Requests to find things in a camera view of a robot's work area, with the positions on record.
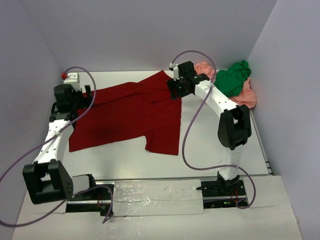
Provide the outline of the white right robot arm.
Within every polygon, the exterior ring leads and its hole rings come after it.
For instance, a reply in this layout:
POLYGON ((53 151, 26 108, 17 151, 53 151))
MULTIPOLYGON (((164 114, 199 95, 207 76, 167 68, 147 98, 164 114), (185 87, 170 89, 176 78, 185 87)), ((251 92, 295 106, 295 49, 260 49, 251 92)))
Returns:
POLYGON ((218 116, 217 138, 223 146, 223 154, 215 166, 217 180, 212 191, 227 196, 239 183, 242 151, 252 135, 249 108, 231 101, 214 85, 212 78, 204 73, 198 74, 191 61, 171 62, 169 70, 173 72, 173 78, 167 81, 172 100, 193 94, 218 116))

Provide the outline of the red t-shirt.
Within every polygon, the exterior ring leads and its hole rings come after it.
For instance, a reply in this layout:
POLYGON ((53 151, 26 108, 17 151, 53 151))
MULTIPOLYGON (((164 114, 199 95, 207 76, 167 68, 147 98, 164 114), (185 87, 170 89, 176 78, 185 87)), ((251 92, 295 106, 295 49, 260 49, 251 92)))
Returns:
POLYGON ((144 136, 145 150, 178 155, 182 101, 171 99, 169 79, 162 70, 139 82, 97 90, 93 107, 69 138, 69 151, 144 136))

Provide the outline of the green t-shirt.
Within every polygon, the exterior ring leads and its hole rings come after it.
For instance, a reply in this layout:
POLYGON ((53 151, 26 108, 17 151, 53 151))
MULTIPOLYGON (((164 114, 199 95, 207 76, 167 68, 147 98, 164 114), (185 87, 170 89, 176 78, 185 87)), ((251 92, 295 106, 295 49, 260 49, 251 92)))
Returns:
POLYGON ((227 70, 217 72, 214 86, 226 97, 236 97, 241 93, 244 83, 250 74, 251 69, 246 60, 235 62, 227 70))

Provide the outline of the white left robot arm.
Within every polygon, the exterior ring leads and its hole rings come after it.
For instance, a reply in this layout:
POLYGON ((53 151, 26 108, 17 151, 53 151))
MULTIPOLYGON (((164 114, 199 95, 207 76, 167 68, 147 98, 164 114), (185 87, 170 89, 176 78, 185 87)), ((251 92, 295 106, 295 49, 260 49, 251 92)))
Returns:
POLYGON ((22 170, 35 205, 71 200, 77 193, 93 199, 98 193, 92 174, 72 177, 62 163, 69 138, 76 128, 74 120, 79 116, 78 110, 86 110, 93 100, 91 87, 86 85, 82 92, 71 84, 60 84, 54 87, 54 96, 45 144, 33 163, 22 170))

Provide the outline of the salmon pink t-shirt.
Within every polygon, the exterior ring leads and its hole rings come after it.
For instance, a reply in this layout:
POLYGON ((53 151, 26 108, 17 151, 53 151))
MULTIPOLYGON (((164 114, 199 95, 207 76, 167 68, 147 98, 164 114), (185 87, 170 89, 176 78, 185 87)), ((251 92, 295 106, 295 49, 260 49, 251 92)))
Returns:
MULTIPOLYGON (((197 63, 194 68, 198 74, 206 74, 210 79, 213 79, 213 83, 215 82, 217 72, 215 72, 214 68, 210 66, 208 62, 203 61, 197 63)), ((229 97, 229 99, 238 105, 246 105, 248 108, 252 109, 257 103, 257 97, 255 92, 251 89, 250 81, 251 79, 249 76, 244 82, 240 94, 238 96, 229 97)))

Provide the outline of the white cardboard front cover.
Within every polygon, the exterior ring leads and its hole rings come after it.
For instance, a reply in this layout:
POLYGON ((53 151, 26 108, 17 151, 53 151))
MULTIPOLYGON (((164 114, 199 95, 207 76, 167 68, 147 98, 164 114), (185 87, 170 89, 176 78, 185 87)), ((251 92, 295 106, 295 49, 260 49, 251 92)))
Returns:
POLYGON ((67 213, 25 196, 15 240, 299 240, 302 235, 280 176, 243 179, 251 207, 204 208, 199 179, 117 181, 113 217, 67 213))

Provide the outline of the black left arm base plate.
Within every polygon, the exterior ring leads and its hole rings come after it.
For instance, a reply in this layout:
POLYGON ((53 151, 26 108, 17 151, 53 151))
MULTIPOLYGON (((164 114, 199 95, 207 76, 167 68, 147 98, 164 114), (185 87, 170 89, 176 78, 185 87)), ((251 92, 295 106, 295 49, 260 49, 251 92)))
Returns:
POLYGON ((66 204, 66 213, 99 213, 101 217, 111 216, 108 214, 111 205, 111 193, 105 187, 99 187, 85 193, 75 195, 66 204))

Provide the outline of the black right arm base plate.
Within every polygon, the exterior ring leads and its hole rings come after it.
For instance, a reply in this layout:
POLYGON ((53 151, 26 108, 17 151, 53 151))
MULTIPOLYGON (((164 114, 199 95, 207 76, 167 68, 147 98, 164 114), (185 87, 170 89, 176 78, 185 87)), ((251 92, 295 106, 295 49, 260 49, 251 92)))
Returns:
POLYGON ((217 180, 202 180, 201 185, 196 188, 202 193, 202 201, 204 209, 219 209, 219 208, 236 208, 247 207, 247 194, 242 180, 239 183, 226 191, 218 190, 217 180))

